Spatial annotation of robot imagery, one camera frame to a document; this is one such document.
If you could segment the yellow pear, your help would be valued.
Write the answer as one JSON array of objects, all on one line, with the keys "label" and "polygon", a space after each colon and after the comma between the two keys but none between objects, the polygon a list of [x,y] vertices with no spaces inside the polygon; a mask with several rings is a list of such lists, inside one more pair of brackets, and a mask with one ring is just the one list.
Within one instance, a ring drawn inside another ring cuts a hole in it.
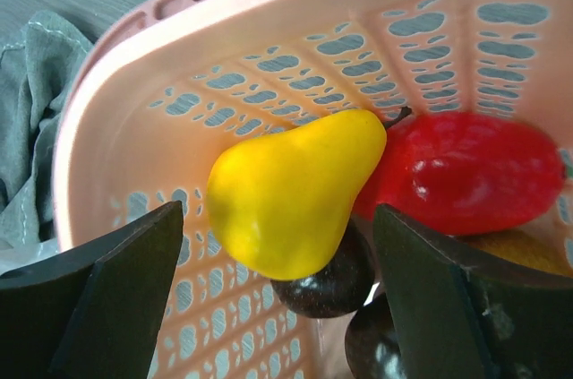
[{"label": "yellow pear", "polygon": [[381,122],[366,109],[344,110],[224,151],[207,183],[214,237],[232,258],[273,280],[320,271],[380,162],[388,129],[411,113],[403,107]]}]

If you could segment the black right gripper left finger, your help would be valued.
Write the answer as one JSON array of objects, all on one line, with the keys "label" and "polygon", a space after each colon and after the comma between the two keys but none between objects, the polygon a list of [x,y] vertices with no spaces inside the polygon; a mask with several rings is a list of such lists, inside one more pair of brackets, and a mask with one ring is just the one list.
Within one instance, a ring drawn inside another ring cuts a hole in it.
[{"label": "black right gripper left finger", "polygon": [[1,277],[3,378],[144,378],[183,240],[168,202]]}]

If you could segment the clear zip bag orange zipper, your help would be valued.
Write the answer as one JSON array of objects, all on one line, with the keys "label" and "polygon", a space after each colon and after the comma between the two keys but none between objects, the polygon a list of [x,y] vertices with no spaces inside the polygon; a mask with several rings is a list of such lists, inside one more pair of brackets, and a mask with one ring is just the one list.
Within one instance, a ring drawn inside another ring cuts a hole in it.
[{"label": "clear zip bag orange zipper", "polygon": [[38,244],[10,246],[6,241],[1,241],[0,272],[6,274],[9,271],[28,266],[33,263],[44,261],[59,253],[56,239],[50,239]]}]

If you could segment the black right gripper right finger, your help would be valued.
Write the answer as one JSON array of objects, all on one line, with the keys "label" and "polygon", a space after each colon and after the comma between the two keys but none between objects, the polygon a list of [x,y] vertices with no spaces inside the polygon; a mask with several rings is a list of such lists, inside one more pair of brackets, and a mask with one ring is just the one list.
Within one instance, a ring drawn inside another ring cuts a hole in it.
[{"label": "black right gripper right finger", "polygon": [[381,277],[410,378],[570,378],[572,280],[511,263],[382,205]]}]

